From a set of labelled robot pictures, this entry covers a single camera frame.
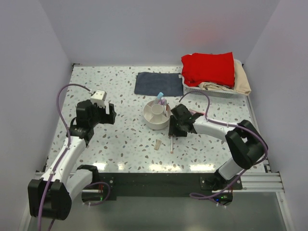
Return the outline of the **orange white pen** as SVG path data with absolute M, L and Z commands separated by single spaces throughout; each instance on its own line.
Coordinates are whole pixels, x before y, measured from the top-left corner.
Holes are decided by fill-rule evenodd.
M 170 136 L 170 153 L 173 153 L 173 136 Z

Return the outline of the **white round divided organizer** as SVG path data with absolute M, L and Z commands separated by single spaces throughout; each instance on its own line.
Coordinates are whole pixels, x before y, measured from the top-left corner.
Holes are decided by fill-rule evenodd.
M 167 116 L 164 112 L 164 106 L 153 104 L 154 101 L 148 102 L 143 108 L 143 117 L 146 125 L 153 130 L 162 130 L 169 125 L 171 109 L 167 104 Z

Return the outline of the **beige eraser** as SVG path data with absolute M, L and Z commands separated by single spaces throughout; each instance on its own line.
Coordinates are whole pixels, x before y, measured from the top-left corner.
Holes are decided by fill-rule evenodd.
M 161 145 L 161 140 L 156 140 L 156 143 L 155 143 L 154 149 L 155 149 L 155 150 L 159 150 L 160 145 Z

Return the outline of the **blue capped clear tube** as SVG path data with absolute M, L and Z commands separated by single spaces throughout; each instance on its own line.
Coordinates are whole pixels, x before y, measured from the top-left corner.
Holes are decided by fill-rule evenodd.
M 162 97 L 164 96 L 164 94 L 162 92 L 160 92 L 157 97 L 155 98 L 154 100 L 154 104 L 161 104 L 161 100 L 162 100 Z

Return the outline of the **pink clear pencil case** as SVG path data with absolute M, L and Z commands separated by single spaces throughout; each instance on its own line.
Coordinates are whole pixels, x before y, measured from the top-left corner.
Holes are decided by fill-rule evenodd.
M 195 110 L 192 110 L 192 109 L 189 109 L 189 111 L 190 111 L 190 113 L 191 113 L 191 114 L 196 114 L 196 113 L 199 113 L 199 114 L 203 114 L 203 115 L 205 115 L 205 113 L 204 113 L 204 112 L 198 112 L 198 111 L 195 111 Z

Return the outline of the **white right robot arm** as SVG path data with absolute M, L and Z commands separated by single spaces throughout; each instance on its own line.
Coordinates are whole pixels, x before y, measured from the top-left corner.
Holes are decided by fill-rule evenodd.
M 267 144 L 248 120 L 238 124 L 214 120 L 205 113 L 190 112 L 183 104 L 177 105 L 171 112 L 171 136 L 204 134 L 227 143 L 231 158 L 216 170 L 213 177 L 215 185 L 220 189 L 226 189 L 236 175 L 250 169 L 268 153 Z

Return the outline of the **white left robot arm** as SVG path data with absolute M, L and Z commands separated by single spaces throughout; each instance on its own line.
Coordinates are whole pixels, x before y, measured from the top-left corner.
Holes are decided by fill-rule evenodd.
M 53 164 L 38 180 L 28 185 L 29 211 L 33 217 L 65 220 L 76 196 L 87 186 L 96 188 L 100 177 L 96 166 L 80 165 L 70 173 L 79 156 L 85 151 L 98 124 L 114 124 L 115 107 L 107 103 L 99 107 L 90 100 L 79 102 L 76 117 L 71 120 L 64 145 Z

